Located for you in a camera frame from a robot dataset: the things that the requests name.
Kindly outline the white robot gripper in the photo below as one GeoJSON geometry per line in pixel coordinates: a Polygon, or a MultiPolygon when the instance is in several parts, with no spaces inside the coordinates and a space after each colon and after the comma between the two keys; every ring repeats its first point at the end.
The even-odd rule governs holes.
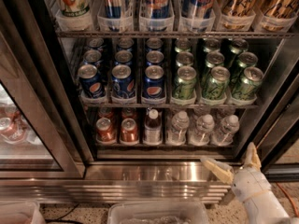
{"type": "Polygon", "coordinates": [[[271,185],[260,171],[262,165],[257,148],[250,142],[244,160],[246,168],[240,169],[234,177],[233,167],[208,157],[202,157],[201,163],[222,183],[231,185],[235,197],[244,202],[250,198],[271,190],[271,185]]]}

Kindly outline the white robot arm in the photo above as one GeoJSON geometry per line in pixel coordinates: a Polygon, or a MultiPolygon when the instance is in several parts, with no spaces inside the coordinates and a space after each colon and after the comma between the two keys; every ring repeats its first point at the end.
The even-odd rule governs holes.
{"type": "Polygon", "coordinates": [[[222,183],[231,186],[233,194],[246,210],[248,224],[293,224],[261,172],[261,161],[253,142],[249,143],[244,163],[237,171],[208,157],[203,157],[201,163],[222,183]]]}

